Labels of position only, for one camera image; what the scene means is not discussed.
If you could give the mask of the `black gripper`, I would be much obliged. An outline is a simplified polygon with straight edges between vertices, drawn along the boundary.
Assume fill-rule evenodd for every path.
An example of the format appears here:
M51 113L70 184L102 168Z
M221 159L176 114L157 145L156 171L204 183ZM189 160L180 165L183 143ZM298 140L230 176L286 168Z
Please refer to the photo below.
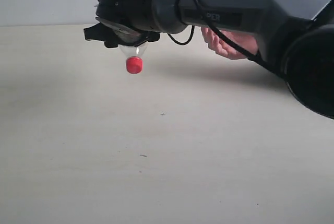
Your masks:
M85 40L104 42L106 48L157 42L162 31L152 0L98 0L96 20L98 24L83 29Z

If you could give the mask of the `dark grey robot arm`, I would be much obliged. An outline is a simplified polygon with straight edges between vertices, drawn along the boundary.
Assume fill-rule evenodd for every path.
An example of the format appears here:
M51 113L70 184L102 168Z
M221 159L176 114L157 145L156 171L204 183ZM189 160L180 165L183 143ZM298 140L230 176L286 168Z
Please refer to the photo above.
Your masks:
M206 26L282 78L310 110L333 118L333 0L98 0L85 39L138 47Z

